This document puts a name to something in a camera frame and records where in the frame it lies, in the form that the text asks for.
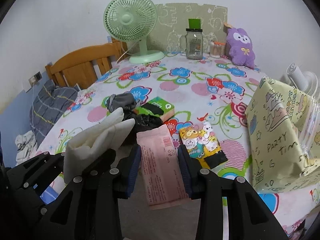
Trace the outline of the white cloth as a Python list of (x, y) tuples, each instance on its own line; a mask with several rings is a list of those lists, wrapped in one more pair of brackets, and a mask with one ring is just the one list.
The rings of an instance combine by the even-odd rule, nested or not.
[(120, 107), (101, 123), (78, 133), (67, 142), (64, 153), (63, 176), (65, 184), (82, 174), (83, 170), (108, 149), (117, 150), (135, 125), (133, 118), (124, 120)]

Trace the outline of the black cloth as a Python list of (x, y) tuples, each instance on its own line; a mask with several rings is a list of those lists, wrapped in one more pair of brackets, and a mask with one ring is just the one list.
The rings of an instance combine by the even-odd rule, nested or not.
[(129, 135), (125, 138), (122, 143), (123, 146), (133, 145), (137, 143), (137, 133), (152, 130), (154, 128), (159, 128), (163, 125), (161, 118), (149, 114), (137, 114), (129, 106), (123, 107), (124, 111), (124, 121), (133, 119), (135, 124), (131, 129)]

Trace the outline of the grey sock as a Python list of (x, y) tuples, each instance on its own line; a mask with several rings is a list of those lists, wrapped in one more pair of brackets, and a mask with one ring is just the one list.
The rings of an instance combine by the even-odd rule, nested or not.
[(139, 104), (140, 100), (135, 99), (130, 92), (112, 94), (106, 101), (106, 107), (110, 113), (118, 108), (122, 108), (124, 111), (132, 111)]

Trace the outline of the green tissue pack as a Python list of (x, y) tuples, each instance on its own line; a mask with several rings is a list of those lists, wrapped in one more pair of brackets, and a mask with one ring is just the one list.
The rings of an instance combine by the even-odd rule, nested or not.
[(160, 97), (155, 97), (133, 110), (136, 114), (159, 117), (162, 122), (168, 121), (175, 115), (175, 106)]

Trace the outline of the cartoon animal tissue pack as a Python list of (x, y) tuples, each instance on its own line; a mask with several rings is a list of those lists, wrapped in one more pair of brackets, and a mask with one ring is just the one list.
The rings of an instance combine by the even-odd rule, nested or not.
[(210, 122), (184, 127), (178, 132), (189, 156), (197, 159), (203, 168), (222, 168), (228, 161)]

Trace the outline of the yellow cartoon storage box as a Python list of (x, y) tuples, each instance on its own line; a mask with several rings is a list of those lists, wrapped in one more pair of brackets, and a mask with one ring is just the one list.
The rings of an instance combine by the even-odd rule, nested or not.
[(319, 182), (319, 101), (265, 76), (245, 115), (257, 192), (289, 192)]

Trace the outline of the plaid grey blanket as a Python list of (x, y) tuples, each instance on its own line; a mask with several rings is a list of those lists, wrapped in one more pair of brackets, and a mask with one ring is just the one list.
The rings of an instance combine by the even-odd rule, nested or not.
[(30, 126), (38, 145), (43, 142), (59, 118), (67, 111), (78, 96), (78, 87), (60, 87), (48, 80), (30, 109)]

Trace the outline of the floral tablecloth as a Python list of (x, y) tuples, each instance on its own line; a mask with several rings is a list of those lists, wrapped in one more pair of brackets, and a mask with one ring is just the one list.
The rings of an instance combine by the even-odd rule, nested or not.
[[(147, 102), (156, 97), (171, 103), (175, 115), (167, 122), (175, 147), (181, 128), (208, 121), (227, 156), (219, 175), (244, 176), (252, 171), (251, 149), (245, 120), (249, 104), (263, 73), (237, 67), (227, 59), (188, 60), (169, 54), (160, 61), (136, 65), (122, 61), (82, 90), (39, 146), (40, 152), (61, 153), (69, 139), (106, 118), (106, 100), (130, 92)], [(119, 202), (123, 235), (130, 239), (193, 239), (199, 201), (163, 210), (150, 210), (144, 181), (138, 177), (132, 197)]]

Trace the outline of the white standing fan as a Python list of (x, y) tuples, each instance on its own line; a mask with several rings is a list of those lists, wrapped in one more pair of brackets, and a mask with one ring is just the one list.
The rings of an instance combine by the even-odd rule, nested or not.
[(286, 74), (296, 88), (319, 100), (319, 78), (315, 73), (302, 72), (298, 65), (292, 63), (288, 66)]

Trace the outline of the green patterned cardboard sheet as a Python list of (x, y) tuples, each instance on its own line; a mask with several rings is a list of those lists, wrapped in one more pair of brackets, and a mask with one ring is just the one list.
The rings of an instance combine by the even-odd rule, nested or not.
[(167, 52), (180, 52), (180, 42), (184, 40), (188, 20), (201, 21), (203, 52), (209, 52), (210, 41), (225, 42), (224, 24), (228, 21), (228, 8), (197, 3), (158, 4), (157, 23), (147, 37), (148, 49)]

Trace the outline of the glass mason jar mug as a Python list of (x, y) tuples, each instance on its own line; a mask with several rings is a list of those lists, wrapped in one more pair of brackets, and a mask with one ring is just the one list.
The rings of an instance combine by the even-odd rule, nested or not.
[(203, 34), (202, 29), (187, 28), (185, 35), (180, 37), (180, 49), (190, 60), (203, 58)]

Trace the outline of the toothpick jar orange lid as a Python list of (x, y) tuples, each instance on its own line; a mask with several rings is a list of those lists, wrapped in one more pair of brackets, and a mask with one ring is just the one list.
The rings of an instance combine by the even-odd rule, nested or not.
[(209, 43), (209, 54), (210, 57), (219, 59), (225, 53), (225, 43), (210, 41)]

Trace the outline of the purple plush bunny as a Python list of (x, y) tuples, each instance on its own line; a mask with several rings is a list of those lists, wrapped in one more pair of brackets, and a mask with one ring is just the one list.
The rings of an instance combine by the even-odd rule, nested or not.
[(253, 44), (244, 29), (229, 28), (226, 42), (229, 45), (228, 55), (234, 65), (255, 68)]

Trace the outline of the green cup on jar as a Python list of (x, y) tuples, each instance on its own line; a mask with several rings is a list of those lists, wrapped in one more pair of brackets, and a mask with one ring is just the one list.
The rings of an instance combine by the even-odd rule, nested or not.
[(200, 18), (189, 18), (188, 19), (189, 29), (201, 29), (201, 19)]

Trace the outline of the wall power socket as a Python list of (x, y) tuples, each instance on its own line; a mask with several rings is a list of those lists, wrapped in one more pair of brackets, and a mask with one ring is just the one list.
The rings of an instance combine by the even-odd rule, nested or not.
[(36, 83), (38, 83), (42, 79), (42, 74), (40, 72), (37, 72), (35, 75), (33, 75), (29, 79), (29, 84), (31, 87), (33, 87)]

